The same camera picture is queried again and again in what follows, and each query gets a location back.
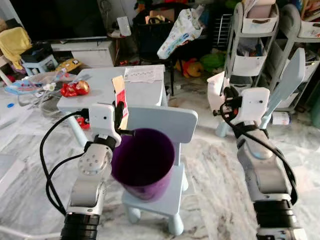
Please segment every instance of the television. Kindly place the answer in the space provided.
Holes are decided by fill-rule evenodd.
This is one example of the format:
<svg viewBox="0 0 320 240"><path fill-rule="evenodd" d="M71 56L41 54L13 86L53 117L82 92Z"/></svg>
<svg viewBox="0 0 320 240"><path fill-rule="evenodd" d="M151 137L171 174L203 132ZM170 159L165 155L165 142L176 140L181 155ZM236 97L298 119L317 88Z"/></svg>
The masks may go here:
<svg viewBox="0 0 320 240"><path fill-rule="evenodd" d="M32 41L106 38L100 1L10 0Z"/></svg>

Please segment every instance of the black cable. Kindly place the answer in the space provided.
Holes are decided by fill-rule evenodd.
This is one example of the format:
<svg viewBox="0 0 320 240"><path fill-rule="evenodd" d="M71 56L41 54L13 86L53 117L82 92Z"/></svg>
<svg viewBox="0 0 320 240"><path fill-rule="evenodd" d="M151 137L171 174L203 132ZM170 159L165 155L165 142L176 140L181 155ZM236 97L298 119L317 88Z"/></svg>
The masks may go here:
<svg viewBox="0 0 320 240"><path fill-rule="evenodd" d="M43 168L43 171L44 171L44 174L45 174L45 177L46 177L46 180L48 181L48 185L52 191L52 194L53 196L55 197L56 201L57 201L57 204L53 201L52 198L49 198L49 201L52 203L52 205L59 211L61 212L63 215L66 215L66 210L56 192L56 189L53 185L53 183L51 182L50 180L50 176L49 176L49 172L48 172L48 168L47 168L47 165L46 165L46 162L45 162L45 157L44 157L44 144L45 144L45 141L46 139L48 138L49 134L61 123L63 122L64 120L66 120L67 118L71 117L71 116L74 116L74 115L81 115L82 114L82 111L76 111L76 112L73 112L73 113L70 113L66 116L64 116L63 118L61 118L60 120L58 120L49 130L48 132L44 135L41 143L40 143L40 148L39 148L39 151L40 151L40 160L41 160L41 164L42 164L42 168Z"/></svg>
<svg viewBox="0 0 320 240"><path fill-rule="evenodd" d="M240 132L242 135L246 136L247 138L259 143L260 145L264 146L265 148L269 149L271 152L273 152L279 159L282 160L283 162L283 166L285 169L285 172L288 176L288 179L290 181L292 190L291 190L291 203L292 205L294 205L297 200L298 200L298 193L297 193L297 188L296 188L296 177L294 172L292 171L291 167L289 166L289 164L287 163L287 161L285 160L284 156L282 155L282 153L276 149L276 148L272 148L270 147L268 144L264 143L263 141L261 141L260 139L256 138L255 136L252 136L250 134L248 134L247 132L243 131L240 127L235 126L234 124L232 124L226 117L225 113L224 113L224 106L226 105L226 103L224 102L221 106L220 106L220 114L221 117L223 118L223 120L233 129L233 130L237 130L238 132Z"/></svg>
<svg viewBox="0 0 320 240"><path fill-rule="evenodd" d="M51 178L52 176L54 175L55 171L63 164L65 164L66 162L70 161L70 160L73 160L73 159L77 159L79 157L81 157L84 153L81 153L81 154L78 154L78 155L75 155L75 156L71 156L71 157L68 157L67 159L59 162L50 172L49 174L49 179L51 181ZM52 199L51 197L51 194L50 194L50 191L49 191L49 181L47 180L46 183L45 183L45 192L46 192L46 195L48 197L48 199L50 200L50 202L54 202L54 200ZM53 205L59 212L60 212L60 208L59 206L54 202L54 205Z"/></svg>

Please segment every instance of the tv stand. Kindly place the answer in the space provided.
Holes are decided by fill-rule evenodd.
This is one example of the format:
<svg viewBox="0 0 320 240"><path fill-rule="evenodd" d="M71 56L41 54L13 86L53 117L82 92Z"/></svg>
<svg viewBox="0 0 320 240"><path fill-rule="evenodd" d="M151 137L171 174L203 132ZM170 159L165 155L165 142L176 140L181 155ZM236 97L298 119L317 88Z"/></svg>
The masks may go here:
<svg viewBox="0 0 320 240"><path fill-rule="evenodd" d="M59 40L59 42L60 42L61 44L66 44L66 43L68 42L68 40Z"/></svg>
<svg viewBox="0 0 320 240"><path fill-rule="evenodd" d="M116 59L115 44L112 40L71 41L52 43L53 52L70 52L72 56L90 68L113 67Z"/></svg>

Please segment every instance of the purple cup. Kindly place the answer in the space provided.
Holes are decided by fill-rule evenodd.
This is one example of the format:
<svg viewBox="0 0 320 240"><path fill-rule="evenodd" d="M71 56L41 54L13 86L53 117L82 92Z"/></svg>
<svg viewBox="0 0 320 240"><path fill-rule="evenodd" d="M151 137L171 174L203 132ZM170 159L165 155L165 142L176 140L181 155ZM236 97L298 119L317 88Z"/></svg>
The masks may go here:
<svg viewBox="0 0 320 240"><path fill-rule="evenodd" d="M135 130L134 136L122 136L112 158L112 176L132 195L150 202L166 191L175 149L162 132L150 128Z"/></svg>

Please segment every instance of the small stool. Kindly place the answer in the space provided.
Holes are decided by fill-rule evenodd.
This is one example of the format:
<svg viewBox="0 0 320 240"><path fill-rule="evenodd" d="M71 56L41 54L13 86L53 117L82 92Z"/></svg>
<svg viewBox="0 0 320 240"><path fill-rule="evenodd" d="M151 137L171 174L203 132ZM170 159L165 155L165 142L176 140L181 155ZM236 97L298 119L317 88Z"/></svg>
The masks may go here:
<svg viewBox="0 0 320 240"><path fill-rule="evenodd" d="M50 70L47 67L47 64L49 62L52 62L54 68L58 66L58 62L52 54L47 56L40 62L25 62L22 60L22 66L25 68L25 71L28 74L28 76L33 76L34 74L32 72L32 69L38 69L40 73L49 72Z"/></svg>
<svg viewBox="0 0 320 240"><path fill-rule="evenodd" d="M160 199L146 202L124 191L122 203L127 217L131 223L138 222L141 216L140 210L166 216L169 232L178 236L184 231L184 224L179 214L181 195L182 191L187 190L189 186L185 165L180 163L181 143L191 141L198 115L193 110L163 106L129 107L128 110L127 128L150 128L164 133L172 141L175 159L170 183Z"/></svg>

